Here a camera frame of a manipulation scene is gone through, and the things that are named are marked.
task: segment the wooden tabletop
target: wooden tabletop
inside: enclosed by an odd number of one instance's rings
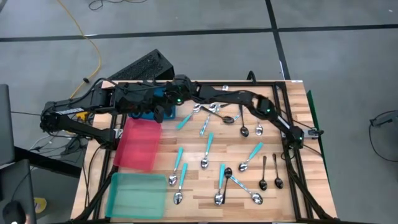
[[[287,92],[293,118],[309,126],[313,126],[308,100],[302,82],[286,81]],[[249,90],[262,94],[274,101],[272,88],[267,86],[231,86],[233,90]],[[177,185],[170,187],[167,185],[167,196],[165,202],[165,213],[161,220],[136,220],[128,218],[112,218],[112,222],[291,222],[295,221],[292,199],[289,189],[289,180],[285,162],[280,158],[283,152],[280,140],[280,131],[268,121],[261,121],[264,128],[262,136],[255,135],[257,119],[244,110],[244,124],[249,129],[250,135],[244,138],[240,135],[241,119],[239,118],[232,125],[225,125],[215,116],[211,116],[208,127],[203,136],[199,135],[200,129],[207,117],[207,113],[201,111],[193,115],[191,120],[179,131],[176,125],[181,122],[186,115],[191,113],[194,102],[188,101],[182,106],[177,107],[176,119],[164,121],[162,123],[162,135],[158,153],[155,159],[153,174],[163,174],[168,179],[174,168],[175,158],[178,148],[183,147],[184,152],[177,171],[180,177],[182,164],[188,163],[187,175],[183,185],[183,200],[180,205],[173,203],[173,195],[177,191]],[[220,115],[235,116],[239,113],[237,105],[229,105],[220,110]],[[93,126],[96,128],[108,128],[111,116],[108,114],[96,115]],[[206,170],[200,167],[203,159],[208,135],[213,132],[213,144],[209,153],[210,165]],[[262,149],[249,162],[245,172],[238,171],[239,163],[245,161],[254,147],[263,142]],[[317,140],[305,140],[305,144],[320,151]],[[99,144],[91,141],[87,147],[85,156],[85,168]],[[98,189],[101,168],[104,159],[104,150],[100,150],[93,159],[90,176],[90,198]],[[274,185],[276,177],[275,168],[272,161],[272,154],[277,154],[279,176],[284,181],[284,188],[278,189]],[[302,156],[303,168],[307,179],[308,190],[331,216],[336,217],[336,210],[326,176],[323,159],[306,148],[300,151]],[[262,191],[259,188],[259,181],[262,178],[262,157],[267,156],[266,181],[268,189]],[[112,152],[110,166],[113,163],[114,152]],[[226,164],[233,170],[234,176],[240,180],[249,190],[258,192],[262,195],[264,202],[262,205],[255,204],[250,195],[238,185],[229,181],[227,189],[226,203],[220,207],[214,204],[214,196],[217,193],[220,164]],[[119,168],[119,172],[130,173],[135,170]],[[302,216],[305,217],[305,206],[303,196],[297,188],[298,199]],[[78,216],[84,209],[86,186],[83,173],[81,174],[75,203],[73,205],[71,218]],[[100,218],[104,217],[105,204],[108,198],[108,190],[103,196]]]

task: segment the teal handle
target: teal handle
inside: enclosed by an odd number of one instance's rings
[[[222,164],[220,167],[220,180],[218,182],[218,189],[221,189],[223,186],[224,170],[225,170],[225,164]]]
[[[262,142],[260,142],[260,143],[254,148],[253,152],[252,152],[252,153],[250,154],[250,156],[249,156],[249,159],[253,159],[254,155],[256,155],[257,152],[260,151],[261,147],[262,147]]]
[[[181,156],[182,156],[182,147],[180,147],[180,149],[178,150],[177,160],[175,161],[174,170],[177,170],[177,167],[180,164]]]
[[[181,123],[179,123],[176,126],[177,130],[182,129],[182,127],[184,127],[185,123],[187,123],[187,121],[191,118],[192,115],[193,113],[190,113],[184,120],[182,120]]]
[[[206,149],[206,155],[209,153],[210,151],[210,146],[211,146],[211,142],[213,141],[213,133],[209,134],[209,140],[207,140],[207,149]]]
[[[188,166],[188,164],[184,163],[184,166],[182,167],[180,187],[182,187],[182,184],[184,183],[185,173],[187,172],[187,166]]]

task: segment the black-handled spoon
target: black-handled spoon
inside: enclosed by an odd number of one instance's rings
[[[275,153],[273,153],[272,157],[274,158],[274,164],[275,164],[275,170],[276,170],[275,185],[277,188],[282,189],[282,188],[284,188],[284,182],[279,178],[279,175],[278,175],[278,165],[276,164]]]
[[[216,113],[212,112],[211,110],[205,108],[204,106],[202,106],[201,109],[206,111],[207,113],[211,113],[211,114],[221,118],[223,120],[223,122],[226,123],[226,124],[232,124],[233,122],[235,122],[235,120],[232,117],[230,117],[230,116],[224,116],[224,117],[220,116],[219,114],[216,114]]]
[[[262,179],[259,182],[261,190],[267,190],[267,187],[268,187],[267,182],[264,179],[264,176],[266,175],[266,162],[267,162],[267,157],[263,156],[262,157]]]
[[[226,178],[226,182],[225,182],[225,187],[224,187],[224,193],[223,193],[223,204],[225,204],[225,195],[226,195],[226,184],[228,183],[228,179],[230,178],[230,177],[232,177],[232,169],[231,168],[229,168],[229,167],[227,167],[225,170],[224,170],[224,176],[225,176],[225,178]]]
[[[248,137],[249,136],[249,130],[247,127],[244,126],[244,120],[243,120],[243,106],[239,105],[239,110],[241,111],[241,117],[242,117],[242,128],[241,128],[241,134],[243,137]]]

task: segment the gray concrete floor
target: gray concrete floor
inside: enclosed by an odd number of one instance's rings
[[[88,9],[89,2],[64,2],[86,34],[271,26],[263,0],[105,2],[96,12]],[[279,0],[272,4],[279,27],[398,23],[396,1]],[[78,35],[78,30],[56,1],[8,0],[0,12],[0,37],[47,35]],[[375,115],[398,106],[398,30],[292,32],[280,37],[291,78],[303,80],[314,94],[325,130],[326,166],[338,216],[356,222],[396,223],[398,167],[373,153],[368,124]],[[258,79],[282,79],[271,33],[100,39],[95,43],[103,57],[98,77],[108,77],[159,49],[176,73],[193,79],[242,79],[249,70]],[[14,111],[39,113],[46,101],[68,98],[97,64],[95,51],[85,40],[3,42],[0,49],[0,83],[10,86]],[[17,146],[30,147],[44,136],[37,117],[14,114],[12,118]],[[394,131],[393,125],[387,125],[375,129],[373,138],[382,154],[398,159]],[[40,222],[67,220],[77,181],[38,169],[32,179],[35,195],[49,199],[48,215]],[[59,187],[50,188],[49,182],[55,179]]]

